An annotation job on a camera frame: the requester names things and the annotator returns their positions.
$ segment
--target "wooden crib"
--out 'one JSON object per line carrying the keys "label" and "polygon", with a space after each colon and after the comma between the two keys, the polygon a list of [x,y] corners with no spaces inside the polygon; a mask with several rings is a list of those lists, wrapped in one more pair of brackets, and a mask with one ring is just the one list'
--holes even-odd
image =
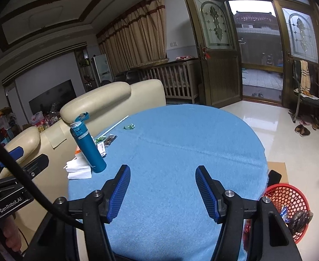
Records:
{"label": "wooden crib", "polygon": [[159,79],[166,98],[188,99],[195,104],[199,96],[201,65],[198,59],[174,61],[164,65],[139,70],[139,79]]}

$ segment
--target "blue tablecloth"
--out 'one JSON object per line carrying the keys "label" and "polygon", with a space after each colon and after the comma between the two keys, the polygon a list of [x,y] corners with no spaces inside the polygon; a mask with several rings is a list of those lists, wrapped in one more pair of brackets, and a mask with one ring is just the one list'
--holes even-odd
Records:
{"label": "blue tablecloth", "polygon": [[[125,130],[124,125],[135,129]],[[105,171],[69,181],[69,200],[114,178],[122,164],[131,181],[106,230],[113,251],[138,261],[209,261],[220,225],[209,218],[195,182],[197,166],[243,198],[258,199],[267,183],[264,148],[238,117],[202,105],[172,105],[128,117],[110,133]],[[245,253],[240,250],[240,260]]]}

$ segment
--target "sofa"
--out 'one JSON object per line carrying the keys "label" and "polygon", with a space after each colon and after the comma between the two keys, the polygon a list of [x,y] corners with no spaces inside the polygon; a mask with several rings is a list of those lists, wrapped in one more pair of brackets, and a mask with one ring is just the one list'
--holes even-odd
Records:
{"label": "sofa", "polygon": [[[67,172],[63,167],[74,157],[76,149],[69,124],[81,113],[89,112],[90,119],[86,121],[86,126],[95,137],[127,115],[164,105],[165,95],[159,80],[146,80],[132,85],[113,82],[73,99],[61,108],[58,122],[41,133],[36,127],[30,127],[12,139],[5,148],[7,151],[17,146],[23,148],[24,155],[17,160],[22,167],[40,154],[48,156],[48,167],[33,181],[53,202],[60,196],[68,197]],[[0,178],[9,174],[4,168]],[[27,239],[31,240],[45,214],[46,210],[36,200],[16,213],[16,223]]]}

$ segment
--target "beige curtain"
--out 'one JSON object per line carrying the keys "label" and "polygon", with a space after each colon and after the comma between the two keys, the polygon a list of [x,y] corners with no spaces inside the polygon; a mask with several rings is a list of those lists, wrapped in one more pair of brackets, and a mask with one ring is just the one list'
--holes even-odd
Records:
{"label": "beige curtain", "polygon": [[164,0],[143,0],[97,34],[113,75],[166,57]]}

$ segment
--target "white straw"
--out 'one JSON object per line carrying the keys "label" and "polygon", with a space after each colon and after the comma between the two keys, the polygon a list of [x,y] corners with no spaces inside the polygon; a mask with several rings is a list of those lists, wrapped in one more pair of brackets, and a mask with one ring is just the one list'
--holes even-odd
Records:
{"label": "white straw", "polygon": [[120,124],[121,122],[123,122],[126,118],[128,118],[129,116],[124,117],[122,120],[120,120],[117,124],[114,124],[111,128],[109,128],[107,131],[105,131],[101,136],[107,134],[110,130],[112,130],[115,126],[117,126],[118,124]]}

